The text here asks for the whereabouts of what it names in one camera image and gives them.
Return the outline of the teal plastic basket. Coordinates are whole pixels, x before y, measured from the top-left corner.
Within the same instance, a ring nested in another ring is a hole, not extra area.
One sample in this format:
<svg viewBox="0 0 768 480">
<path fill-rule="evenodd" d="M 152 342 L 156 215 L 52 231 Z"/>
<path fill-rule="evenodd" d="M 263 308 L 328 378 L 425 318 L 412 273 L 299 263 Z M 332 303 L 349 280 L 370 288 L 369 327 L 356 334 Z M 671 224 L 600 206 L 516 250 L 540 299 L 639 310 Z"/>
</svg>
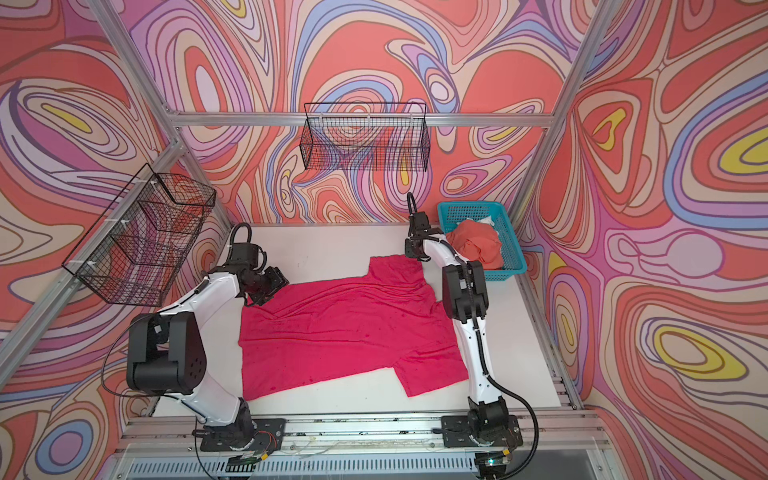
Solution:
<svg viewBox="0 0 768 480">
<path fill-rule="evenodd" d="M 440 228 L 448 234 L 454 231 L 458 225 L 466 220 L 481 223 L 489 220 L 491 227 L 497 233 L 501 243 L 500 257 L 503 266 L 498 269 L 486 269 L 487 281 L 506 281 L 515 275 L 527 271 L 526 260 L 517 236 L 508 218 L 504 205 L 489 201 L 452 201 L 442 202 L 438 205 Z"/>
</svg>

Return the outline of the magenta t shirt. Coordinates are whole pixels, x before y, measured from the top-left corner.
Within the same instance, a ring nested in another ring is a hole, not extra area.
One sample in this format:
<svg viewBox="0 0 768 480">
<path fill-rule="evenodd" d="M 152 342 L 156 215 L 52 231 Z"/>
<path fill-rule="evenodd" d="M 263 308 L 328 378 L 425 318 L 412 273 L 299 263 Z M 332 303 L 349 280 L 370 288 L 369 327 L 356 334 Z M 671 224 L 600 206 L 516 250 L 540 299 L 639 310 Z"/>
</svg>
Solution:
<svg viewBox="0 0 768 480">
<path fill-rule="evenodd" d="M 377 256 L 361 277 L 292 284 L 241 313 L 243 396 L 391 369 L 415 397 L 468 379 L 453 321 L 420 262 Z"/>
</svg>

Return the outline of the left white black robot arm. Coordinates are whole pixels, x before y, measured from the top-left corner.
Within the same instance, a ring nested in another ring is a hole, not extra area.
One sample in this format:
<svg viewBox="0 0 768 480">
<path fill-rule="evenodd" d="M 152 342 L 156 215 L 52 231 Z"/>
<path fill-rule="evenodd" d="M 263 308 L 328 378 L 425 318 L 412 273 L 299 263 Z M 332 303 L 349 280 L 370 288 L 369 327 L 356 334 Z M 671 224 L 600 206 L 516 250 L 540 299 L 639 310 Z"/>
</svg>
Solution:
<svg viewBox="0 0 768 480">
<path fill-rule="evenodd" d="M 267 265 L 258 245 L 232 240 L 225 262 L 173 305 L 141 315 L 129 329 L 126 381 L 148 396 L 168 397 L 200 422 L 193 435 L 205 451 L 267 450 L 260 446 L 247 402 L 207 373 L 201 328 L 229 301 L 261 306 L 288 285 L 282 272 Z"/>
</svg>

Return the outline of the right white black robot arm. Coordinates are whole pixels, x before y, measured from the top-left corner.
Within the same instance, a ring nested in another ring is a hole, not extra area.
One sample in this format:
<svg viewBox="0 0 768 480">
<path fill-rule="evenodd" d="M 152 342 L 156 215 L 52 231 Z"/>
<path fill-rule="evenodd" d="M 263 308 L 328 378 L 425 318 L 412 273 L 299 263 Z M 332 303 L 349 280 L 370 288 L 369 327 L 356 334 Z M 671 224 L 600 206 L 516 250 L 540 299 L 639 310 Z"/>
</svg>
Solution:
<svg viewBox="0 0 768 480">
<path fill-rule="evenodd" d="M 509 418 L 504 393 L 492 377 L 488 354 L 489 296 L 483 267 L 459 254 L 442 230 L 431 225 L 425 212 L 411 212 L 408 221 L 406 256 L 433 262 L 441 271 L 443 308 L 454 321 L 469 374 L 469 436 L 480 445 L 491 445 L 509 432 Z"/>
</svg>

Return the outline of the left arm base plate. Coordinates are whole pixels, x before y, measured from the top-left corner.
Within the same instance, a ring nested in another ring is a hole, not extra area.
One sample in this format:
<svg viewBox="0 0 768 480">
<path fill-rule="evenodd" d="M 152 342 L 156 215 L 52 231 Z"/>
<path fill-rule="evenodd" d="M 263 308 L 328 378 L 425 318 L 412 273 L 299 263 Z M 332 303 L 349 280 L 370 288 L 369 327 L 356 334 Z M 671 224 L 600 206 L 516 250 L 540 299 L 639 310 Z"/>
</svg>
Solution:
<svg viewBox="0 0 768 480">
<path fill-rule="evenodd" d="M 203 452 L 273 452 L 280 450 L 285 433 L 284 418 L 252 418 L 251 426 L 202 426 L 193 431 Z"/>
</svg>

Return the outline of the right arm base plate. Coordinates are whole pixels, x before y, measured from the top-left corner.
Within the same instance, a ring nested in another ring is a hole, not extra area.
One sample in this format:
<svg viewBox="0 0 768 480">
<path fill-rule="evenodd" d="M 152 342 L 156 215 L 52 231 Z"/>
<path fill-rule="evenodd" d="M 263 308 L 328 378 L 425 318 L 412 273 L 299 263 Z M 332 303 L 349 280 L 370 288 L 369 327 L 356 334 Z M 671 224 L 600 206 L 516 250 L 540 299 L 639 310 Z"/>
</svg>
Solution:
<svg viewBox="0 0 768 480">
<path fill-rule="evenodd" d="M 446 448 L 503 447 L 515 450 L 524 444 L 518 418 L 514 415 L 508 416 L 506 428 L 491 430 L 483 436 L 473 433 L 466 415 L 443 416 L 439 430 Z"/>
</svg>

